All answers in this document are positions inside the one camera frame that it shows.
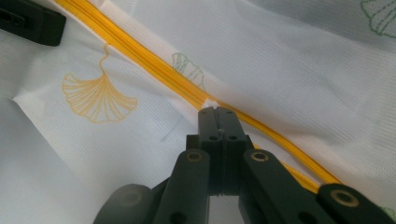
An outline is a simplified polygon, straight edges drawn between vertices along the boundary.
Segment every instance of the zipper teeth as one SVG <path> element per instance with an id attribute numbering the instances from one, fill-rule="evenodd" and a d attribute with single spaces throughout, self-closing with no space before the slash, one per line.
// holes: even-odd
<path id="1" fill-rule="evenodd" d="M 199 110 L 206 99 L 217 101 L 219 105 L 233 110 L 242 121 L 259 129 L 261 132 L 274 139 L 280 146 L 285 148 L 291 155 L 303 163 L 325 183 L 340 183 L 339 180 L 284 136 L 260 123 L 251 116 L 223 103 L 222 101 L 219 101 L 212 95 L 202 91 L 200 88 L 189 82 L 169 64 L 126 34 L 119 26 L 102 14 L 102 12 L 100 12 L 88 0 L 55 0 L 55 2 L 57 2 L 61 7 L 64 7 L 70 13 L 74 14 L 90 29 L 101 36 L 108 44 L 112 45 L 132 61 L 142 66 L 150 74 L 161 81 L 161 83 L 182 96 L 196 109 Z"/>

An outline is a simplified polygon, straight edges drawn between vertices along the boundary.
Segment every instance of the yellow ginkgo leaf print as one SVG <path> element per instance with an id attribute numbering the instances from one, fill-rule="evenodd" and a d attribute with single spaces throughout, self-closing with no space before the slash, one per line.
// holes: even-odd
<path id="1" fill-rule="evenodd" d="M 102 66 L 108 57 L 106 47 L 106 56 L 99 62 L 103 72 L 99 78 L 81 80 L 68 74 L 63 82 L 63 91 L 72 110 L 94 123 L 125 119 L 137 107 L 136 98 L 117 91 L 108 79 Z"/>

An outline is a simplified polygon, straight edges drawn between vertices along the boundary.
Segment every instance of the printed leaf pattern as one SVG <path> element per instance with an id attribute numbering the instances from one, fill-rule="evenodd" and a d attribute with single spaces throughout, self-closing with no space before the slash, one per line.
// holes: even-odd
<path id="1" fill-rule="evenodd" d="M 204 85 L 204 72 L 200 67 L 192 63 L 186 55 L 182 53 L 175 53 L 172 55 L 173 68 L 180 74 L 186 77 L 189 81 L 194 83 L 196 86 L 205 90 Z"/>
<path id="2" fill-rule="evenodd" d="M 115 89 L 102 63 L 99 62 L 103 74 L 92 80 L 81 80 L 73 74 L 64 77 L 63 91 L 72 110 L 94 123 L 120 121 L 125 119 L 137 107 L 137 99 L 128 97 Z"/>
<path id="3" fill-rule="evenodd" d="M 378 35 L 396 37 L 396 0 L 364 0 L 361 8 Z"/>

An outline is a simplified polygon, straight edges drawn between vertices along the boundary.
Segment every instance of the metal screw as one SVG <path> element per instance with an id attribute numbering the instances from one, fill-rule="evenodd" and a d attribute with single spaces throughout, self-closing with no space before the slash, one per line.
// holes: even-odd
<path id="1" fill-rule="evenodd" d="M 357 207 L 359 206 L 359 200 L 353 196 L 351 193 L 342 190 L 342 189 L 334 189 L 330 192 L 330 195 L 336 202 L 340 203 L 346 207 Z"/>
<path id="2" fill-rule="evenodd" d="M 255 161 L 268 161 L 269 157 L 263 152 L 253 152 L 251 154 L 251 159 Z"/>
<path id="3" fill-rule="evenodd" d="M 189 161 L 200 161 L 202 159 L 202 154 L 199 152 L 190 152 L 187 154 L 187 160 Z"/>

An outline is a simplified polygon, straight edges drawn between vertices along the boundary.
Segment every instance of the black plastic clip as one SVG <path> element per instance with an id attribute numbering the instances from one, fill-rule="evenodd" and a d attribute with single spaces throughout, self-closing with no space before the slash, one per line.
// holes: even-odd
<path id="1" fill-rule="evenodd" d="M 0 29 L 38 44 L 60 45 L 65 23 L 65 16 L 31 1 L 0 1 Z"/>

